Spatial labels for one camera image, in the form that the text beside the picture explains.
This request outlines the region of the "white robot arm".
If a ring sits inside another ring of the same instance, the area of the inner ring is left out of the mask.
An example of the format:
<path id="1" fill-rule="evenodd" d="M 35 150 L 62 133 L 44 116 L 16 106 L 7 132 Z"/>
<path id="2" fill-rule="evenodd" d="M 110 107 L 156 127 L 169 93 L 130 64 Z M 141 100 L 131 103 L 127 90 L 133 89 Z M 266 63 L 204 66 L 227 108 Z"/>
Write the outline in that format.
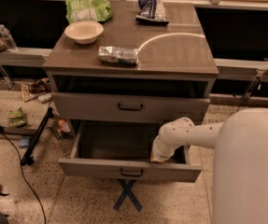
<path id="1" fill-rule="evenodd" d="M 268 108 L 241 110 L 223 122 L 164 124 L 150 160 L 169 160 L 185 145 L 214 150 L 212 224 L 268 224 Z"/>

